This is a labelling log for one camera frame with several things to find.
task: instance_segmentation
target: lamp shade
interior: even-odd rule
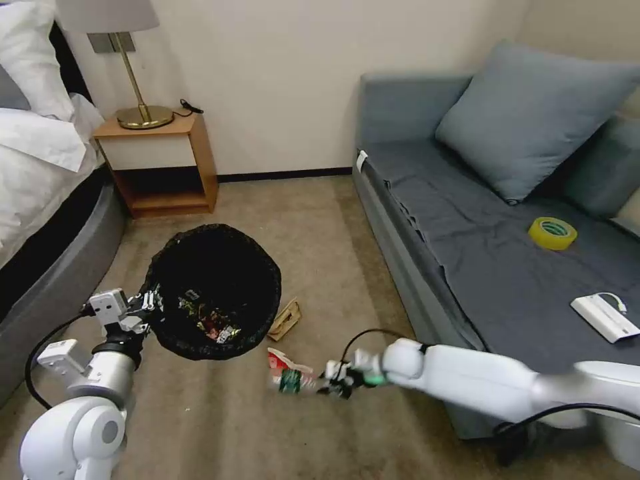
[[[114,33],[160,25],[149,0],[57,0],[58,20],[68,31]]]

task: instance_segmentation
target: black trash bag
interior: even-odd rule
[[[222,224],[176,234],[149,266],[140,292],[156,292],[151,329],[190,360],[226,360],[267,334],[280,304],[280,269],[252,238]]]

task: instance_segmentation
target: dark gray sheet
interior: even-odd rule
[[[426,247],[422,234],[414,228],[413,222],[408,218],[406,211],[389,193],[385,181],[382,180],[368,162],[365,162],[363,165],[362,174],[368,178],[371,183],[371,186],[378,195],[380,203],[382,203],[387,215],[393,222],[396,232],[406,246],[411,260],[418,268],[422,277],[428,280],[431,291],[444,308],[456,331],[462,336],[470,348],[487,350],[482,338],[478,332],[474,330],[473,324],[469,321],[462,311],[462,308],[460,308],[456,298],[453,296],[445,278],[444,268],[442,268],[438,260],[435,259],[431,250]]]
[[[534,196],[509,206],[435,141],[365,150],[490,351],[546,373],[582,360],[640,365],[640,339],[612,345],[569,306],[576,297],[613,291],[640,325],[636,238],[558,199]],[[527,230],[542,216],[568,221],[578,240],[564,252],[536,246]],[[452,321],[461,322],[455,315]]]

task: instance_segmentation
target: yellow tape roll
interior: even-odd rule
[[[565,221],[540,217],[529,228],[529,236],[546,249],[566,250],[578,238],[578,232]]]

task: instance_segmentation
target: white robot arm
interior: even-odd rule
[[[596,413],[614,458],[640,470],[640,367],[585,361],[565,375],[543,375],[501,355],[448,345],[427,347],[410,339],[397,340],[382,355],[358,350],[348,367],[510,423],[554,407],[584,404],[539,421],[573,429],[586,426],[587,410]],[[327,378],[338,369],[339,362],[329,362]]]
[[[92,355],[76,340],[52,343],[38,363],[57,375],[70,400],[47,410],[27,432],[20,466],[28,480],[109,480],[126,444],[133,411],[133,374],[157,307],[153,292],[127,300],[122,290],[94,295],[91,309],[106,340]]]

